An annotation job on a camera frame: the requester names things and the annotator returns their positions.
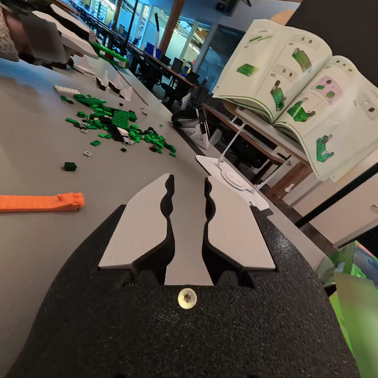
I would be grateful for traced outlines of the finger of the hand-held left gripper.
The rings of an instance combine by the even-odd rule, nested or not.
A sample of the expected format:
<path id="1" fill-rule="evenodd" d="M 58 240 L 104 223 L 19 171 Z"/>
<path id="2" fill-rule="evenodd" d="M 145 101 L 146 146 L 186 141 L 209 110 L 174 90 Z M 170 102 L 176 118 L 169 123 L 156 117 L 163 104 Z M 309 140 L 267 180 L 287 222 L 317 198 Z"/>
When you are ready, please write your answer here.
<path id="1" fill-rule="evenodd" d="M 86 40 L 83 40 L 82 38 L 78 37 L 73 32 L 69 31 L 67 28 L 65 28 L 59 20 L 54 17 L 54 13 L 52 10 L 50 13 L 41 12 L 38 10 L 32 11 L 32 14 L 35 17 L 38 17 L 41 20 L 44 20 L 46 22 L 49 22 L 50 24 L 53 24 L 60 36 L 61 42 L 65 48 L 68 48 L 72 50 L 74 53 L 79 53 L 84 56 L 91 57 L 93 59 L 99 59 L 89 42 Z"/>
<path id="2" fill-rule="evenodd" d="M 87 42 L 95 42 L 95 33 L 85 23 L 73 16 L 66 8 L 55 3 L 50 4 L 50 8 L 59 22 L 69 31 Z"/>

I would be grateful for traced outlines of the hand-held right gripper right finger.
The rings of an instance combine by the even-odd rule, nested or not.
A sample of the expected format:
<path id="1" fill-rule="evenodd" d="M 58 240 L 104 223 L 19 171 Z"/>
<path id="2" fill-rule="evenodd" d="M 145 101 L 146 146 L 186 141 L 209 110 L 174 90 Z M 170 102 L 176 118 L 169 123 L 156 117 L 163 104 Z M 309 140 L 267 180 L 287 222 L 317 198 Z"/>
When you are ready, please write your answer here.
<path id="1" fill-rule="evenodd" d="M 250 272 L 274 272 L 276 264 L 249 205 L 213 176 L 205 179 L 202 259 L 214 285 L 230 271 L 237 285 L 253 285 Z"/>

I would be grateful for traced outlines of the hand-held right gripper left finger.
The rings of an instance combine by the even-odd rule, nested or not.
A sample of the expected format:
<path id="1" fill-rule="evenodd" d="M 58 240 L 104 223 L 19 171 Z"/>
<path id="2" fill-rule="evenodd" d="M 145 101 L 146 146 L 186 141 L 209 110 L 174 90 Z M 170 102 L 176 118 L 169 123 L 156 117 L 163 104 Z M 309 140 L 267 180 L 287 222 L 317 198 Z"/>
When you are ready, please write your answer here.
<path id="1" fill-rule="evenodd" d="M 99 270 L 129 270 L 138 279 L 154 273 L 160 285 L 175 255 L 170 215 L 175 192 L 173 174 L 163 174 L 144 187 L 125 206 L 98 264 Z"/>

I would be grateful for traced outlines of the green lego assembly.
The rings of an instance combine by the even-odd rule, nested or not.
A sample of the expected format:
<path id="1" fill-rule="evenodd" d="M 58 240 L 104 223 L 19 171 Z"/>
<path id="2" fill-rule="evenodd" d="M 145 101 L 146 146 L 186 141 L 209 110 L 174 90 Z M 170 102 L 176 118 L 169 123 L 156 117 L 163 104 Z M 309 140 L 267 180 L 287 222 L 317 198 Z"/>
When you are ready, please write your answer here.
<path id="1" fill-rule="evenodd" d="M 89 42 L 89 44 L 99 58 L 106 60 L 117 68 L 127 69 L 129 67 L 129 60 L 116 51 L 110 50 L 97 42 Z"/>

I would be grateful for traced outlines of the pile of green lego bricks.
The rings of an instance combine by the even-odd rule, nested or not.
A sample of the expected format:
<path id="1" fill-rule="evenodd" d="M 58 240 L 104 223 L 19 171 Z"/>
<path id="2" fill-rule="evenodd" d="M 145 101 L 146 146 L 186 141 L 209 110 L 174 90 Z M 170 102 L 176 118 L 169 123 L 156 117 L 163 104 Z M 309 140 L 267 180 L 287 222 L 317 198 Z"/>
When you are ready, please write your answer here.
<path id="1" fill-rule="evenodd" d="M 167 149 L 170 156 L 176 157 L 177 150 L 172 144 L 167 143 L 163 135 L 153 127 L 142 130 L 136 124 L 138 119 L 134 111 L 107 106 L 106 100 L 90 94 L 76 93 L 73 99 L 86 106 L 90 112 L 87 114 L 79 110 L 76 113 L 76 119 L 65 118 L 65 121 L 82 133 L 87 133 L 88 130 L 98 131 L 98 139 L 90 142 L 93 147 L 99 146 L 102 139 L 113 139 L 124 146 L 145 141 L 149 144 L 150 151 L 162 154 L 163 149 Z"/>

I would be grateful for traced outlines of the green lego box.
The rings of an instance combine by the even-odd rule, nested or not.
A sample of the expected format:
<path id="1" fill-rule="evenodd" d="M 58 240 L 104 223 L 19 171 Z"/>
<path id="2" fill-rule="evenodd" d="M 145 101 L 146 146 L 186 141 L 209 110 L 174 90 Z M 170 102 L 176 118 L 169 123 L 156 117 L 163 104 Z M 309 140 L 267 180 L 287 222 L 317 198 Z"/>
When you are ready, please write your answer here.
<path id="1" fill-rule="evenodd" d="M 378 260 L 354 241 L 317 268 L 361 377 L 378 373 Z"/>

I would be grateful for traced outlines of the white book stand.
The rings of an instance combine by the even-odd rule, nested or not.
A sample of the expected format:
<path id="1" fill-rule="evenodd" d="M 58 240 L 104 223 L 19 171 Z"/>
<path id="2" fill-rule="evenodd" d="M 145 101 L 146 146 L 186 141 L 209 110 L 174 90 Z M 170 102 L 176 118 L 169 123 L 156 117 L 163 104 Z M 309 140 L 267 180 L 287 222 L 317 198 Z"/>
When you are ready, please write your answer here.
<path id="1" fill-rule="evenodd" d="M 258 190 L 267 184 L 267 182 L 269 182 L 276 174 L 281 173 L 284 167 L 289 166 L 289 163 L 292 163 L 293 161 L 293 157 L 290 155 L 288 158 L 285 158 L 283 155 L 274 152 L 273 149 L 262 143 L 262 141 L 257 139 L 254 135 L 244 131 L 246 123 L 242 123 L 240 126 L 238 126 L 233 120 L 230 120 L 212 107 L 203 104 L 203 114 L 205 114 L 205 110 L 212 116 L 216 117 L 229 129 L 235 131 L 236 134 L 231 139 L 220 158 L 216 159 L 197 155 L 196 160 L 211 176 L 229 186 L 250 205 L 257 207 L 257 209 L 260 211 L 269 210 L 267 201 L 264 200 L 260 194 L 258 194 Z M 245 141 L 248 146 L 257 149 L 269 161 L 269 164 L 265 165 L 264 169 L 261 169 L 258 175 L 254 176 L 254 181 L 251 183 L 246 183 L 242 179 L 241 175 L 234 171 L 234 169 L 224 160 L 226 152 L 230 149 L 231 145 L 238 136 L 241 136 L 243 141 Z"/>

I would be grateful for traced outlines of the wooden edged desk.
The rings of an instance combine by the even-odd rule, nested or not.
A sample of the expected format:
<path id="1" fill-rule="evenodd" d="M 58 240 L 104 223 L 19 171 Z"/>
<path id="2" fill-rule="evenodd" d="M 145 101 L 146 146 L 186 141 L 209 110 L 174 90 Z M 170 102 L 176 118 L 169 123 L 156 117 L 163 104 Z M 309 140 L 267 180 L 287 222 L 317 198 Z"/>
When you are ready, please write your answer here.
<path id="1" fill-rule="evenodd" d="M 218 112 L 217 110 L 213 109 L 212 107 L 203 104 L 204 109 L 206 109 L 213 117 L 216 117 L 222 124 L 226 125 L 229 129 L 237 132 L 239 130 L 238 125 L 234 125 L 229 118 L 227 118 L 222 113 Z M 253 178 L 252 183 L 257 183 L 264 174 L 273 166 L 276 165 L 278 168 L 283 168 L 284 166 L 289 165 L 289 159 L 292 157 L 285 157 L 278 152 L 274 152 L 269 146 L 264 144 L 261 140 L 256 138 L 253 134 L 249 133 L 248 130 L 242 130 L 240 132 L 240 136 L 246 141 L 248 144 L 253 146 L 257 149 L 261 154 L 267 158 L 268 163 L 260 169 L 257 175 Z M 286 188 L 293 189 L 299 183 L 301 183 L 306 177 L 308 177 L 312 173 L 312 169 L 307 163 L 303 163 L 302 161 L 294 164 L 291 169 L 282 177 L 278 182 L 273 185 L 265 194 L 265 196 L 272 202 L 277 203 L 280 201 L 286 194 Z"/>

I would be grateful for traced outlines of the wooden pillar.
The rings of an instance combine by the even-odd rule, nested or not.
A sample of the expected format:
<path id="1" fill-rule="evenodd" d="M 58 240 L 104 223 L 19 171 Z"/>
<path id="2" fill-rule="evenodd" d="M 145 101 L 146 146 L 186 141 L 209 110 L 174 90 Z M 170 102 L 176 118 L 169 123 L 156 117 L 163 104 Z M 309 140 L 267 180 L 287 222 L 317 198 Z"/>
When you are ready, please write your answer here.
<path id="1" fill-rule="evenodd" d="M 172 6 L 172 9 L 171 9 L 169 18 L 168 18 L 168 22 L 165 26 L 165 30 L 164 30 L 162 39 L 161 39 L 160 44 L 159 44 L 159 49 L 161 50 L 163 55 L 166 54 L 166 51 L 167 51 L 168 46 L 169 46 L 169 42 L 172 38 L 173 31 L 176 27 L 178 18 L 180 16 L 181 12 L 182 12 L 184 4 L 185 4 L 185 0 L 175 0 L 173 2 L 173 6 Z"/>

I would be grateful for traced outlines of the black and white object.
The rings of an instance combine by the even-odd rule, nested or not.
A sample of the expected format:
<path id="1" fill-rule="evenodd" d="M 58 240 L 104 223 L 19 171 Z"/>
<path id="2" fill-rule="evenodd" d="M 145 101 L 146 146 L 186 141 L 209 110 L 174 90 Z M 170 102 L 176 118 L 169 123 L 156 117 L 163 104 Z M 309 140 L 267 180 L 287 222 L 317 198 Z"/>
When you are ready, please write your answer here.
<path id="1" fill-rule="evenodd" d="M 195 141 L 201 141 L 204 148 L 208 149 L 210 145 L 210 132 L 203 105 L 196 107 L 196 109 L 191 108 L 177 111 L 172 115 L 171 122 L 176 128 L 194 129 L 190 138 Z"/>

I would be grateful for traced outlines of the orange brick separator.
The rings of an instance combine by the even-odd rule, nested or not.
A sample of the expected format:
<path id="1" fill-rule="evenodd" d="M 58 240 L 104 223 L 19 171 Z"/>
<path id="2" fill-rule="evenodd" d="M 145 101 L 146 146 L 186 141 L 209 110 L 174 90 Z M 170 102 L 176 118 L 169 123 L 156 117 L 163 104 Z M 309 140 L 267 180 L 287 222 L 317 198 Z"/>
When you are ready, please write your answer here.
<path id="1" fill-rule="evenodd" d="M 55 196 L 1 195 L 1 213 L 67 212 L 85 205 L 82 193 L 65 193 Z"/>

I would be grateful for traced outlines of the black office chair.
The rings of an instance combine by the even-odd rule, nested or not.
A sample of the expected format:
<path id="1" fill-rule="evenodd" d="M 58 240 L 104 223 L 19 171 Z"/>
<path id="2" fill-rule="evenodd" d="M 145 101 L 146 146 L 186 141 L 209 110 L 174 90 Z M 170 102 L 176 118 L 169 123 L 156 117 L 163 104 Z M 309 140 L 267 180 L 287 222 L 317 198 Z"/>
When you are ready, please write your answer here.
<path id="1" fill-rule="evenodd" d="M 171 110 L 173 103 L 175 101 L 181 100 L 184 96 L 186 96 L 191 87 L 193 87 L 194 84 L 198 81 L 199 77 L 199 74 L 190 72 L 187 74 L 186 78 L 178 79 L 178 83 L 175 88 L 171 87 L 166 83 L 161 83 L 161 88 L 164 90 L 165 93 L 163 99 L 165 99 L 166 97 L 169 98 L 168 102 L 164 102 L 162 100 L 164 106 L 168 110 Z"/>

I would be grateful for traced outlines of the open instruction booklet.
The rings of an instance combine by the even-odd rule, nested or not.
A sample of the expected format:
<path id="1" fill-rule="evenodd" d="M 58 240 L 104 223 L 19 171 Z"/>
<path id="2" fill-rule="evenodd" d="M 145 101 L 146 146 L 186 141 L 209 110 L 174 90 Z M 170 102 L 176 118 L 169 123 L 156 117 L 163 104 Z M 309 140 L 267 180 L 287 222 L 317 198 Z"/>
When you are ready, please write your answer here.
<path id="1" fill-rule="evenodd" d="M 253 20 L 212 92 L 296 140 L 320 181 L 377 149 L 377 87 L 312 32 Z"/>

